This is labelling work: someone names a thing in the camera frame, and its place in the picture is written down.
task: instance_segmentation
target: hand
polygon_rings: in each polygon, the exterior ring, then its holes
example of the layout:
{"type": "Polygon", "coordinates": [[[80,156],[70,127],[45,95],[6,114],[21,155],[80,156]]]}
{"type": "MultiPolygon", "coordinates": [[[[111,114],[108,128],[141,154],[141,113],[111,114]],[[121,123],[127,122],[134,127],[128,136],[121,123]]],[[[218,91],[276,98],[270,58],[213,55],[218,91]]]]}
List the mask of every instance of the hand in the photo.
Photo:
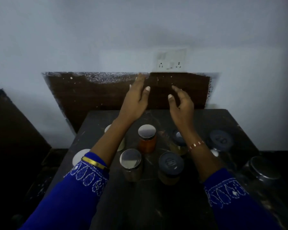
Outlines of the hand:
{"type": "Polygon", "coordinates": [[[142,92],[144,81],[145,76],[139,73],[126,94],[118,116],[124,123],[131,125],[135,120],[140,118],[146,110],[150,87],[146,87],[142,92]]]}
{"type": "Polygon", "coordinates": [[[194,131],[193,112],[194,104],[190,96],[180,88],[172,85],[172,89],[178,94],[180,105],[177,107],[175,98],[169,94],[169,111],[172,119],[181,134],[194,131]]]}

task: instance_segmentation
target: right hand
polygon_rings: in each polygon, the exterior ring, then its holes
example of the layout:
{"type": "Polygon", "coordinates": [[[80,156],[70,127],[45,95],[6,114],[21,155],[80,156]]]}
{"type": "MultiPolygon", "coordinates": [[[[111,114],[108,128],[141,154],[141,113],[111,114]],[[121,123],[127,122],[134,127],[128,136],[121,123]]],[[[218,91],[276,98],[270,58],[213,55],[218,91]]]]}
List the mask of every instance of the right hand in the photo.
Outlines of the right hand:
{"type": "Polygon", "coordinates": [[[194,131],[193,112],[194,104],[190,96],[180,88],[172,85],[172,89],[178,94],[180,105],[177,107],[175,98],[169,94],[169,111],[172,119],[181,134],[194,131]]]}

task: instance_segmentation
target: white wall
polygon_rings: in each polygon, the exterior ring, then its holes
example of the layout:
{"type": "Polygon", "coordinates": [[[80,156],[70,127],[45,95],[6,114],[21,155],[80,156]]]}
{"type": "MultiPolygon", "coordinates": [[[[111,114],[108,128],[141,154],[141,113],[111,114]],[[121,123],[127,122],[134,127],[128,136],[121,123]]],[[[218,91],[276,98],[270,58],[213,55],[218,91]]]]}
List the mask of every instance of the white wall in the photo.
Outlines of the white wall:
{"type": "Polygon", "coordinates": [[[260,150],[288,150],[288,0],[0,0],[0,85],[53,147],[73,134],[41,72],[150,72],[187,46],[210,100],[260,150]]]}

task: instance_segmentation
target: blue sleeve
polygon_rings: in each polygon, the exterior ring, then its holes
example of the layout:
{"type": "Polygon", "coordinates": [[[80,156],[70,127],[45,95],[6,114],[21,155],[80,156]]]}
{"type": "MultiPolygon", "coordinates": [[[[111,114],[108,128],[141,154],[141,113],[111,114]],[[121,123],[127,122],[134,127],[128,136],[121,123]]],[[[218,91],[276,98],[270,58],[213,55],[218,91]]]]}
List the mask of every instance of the blue sleeve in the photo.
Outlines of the blue sleeve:
{"type": "MultiPolygon", "coordinates": [[[[85,156],[106,166],[92,152],[85,156]]],[[[107,172],[81,160],[40,202],[20,229],[87,230],[108,179],[107,172]]]]}
{"type": "Polygon", "coordinates": [[[204,186],[220,230],[281,229],[271,213],[257,204],[226,169],[212,174],[204,186]]]}

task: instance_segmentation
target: orange spice jar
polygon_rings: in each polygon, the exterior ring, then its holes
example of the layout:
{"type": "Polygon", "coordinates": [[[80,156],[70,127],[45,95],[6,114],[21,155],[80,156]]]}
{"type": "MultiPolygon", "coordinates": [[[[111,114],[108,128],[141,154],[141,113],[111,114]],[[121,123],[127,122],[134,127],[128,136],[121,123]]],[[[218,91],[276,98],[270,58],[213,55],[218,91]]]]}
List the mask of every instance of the orange spice jar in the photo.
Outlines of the orange spice jar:
{"type": "Polygon", "coordinates": [[[156,128],[153,125],[145,124],[139,127],[138,134],[140,136],[139,151],[141,153],[152,153],[157,142],[156,128]]]}

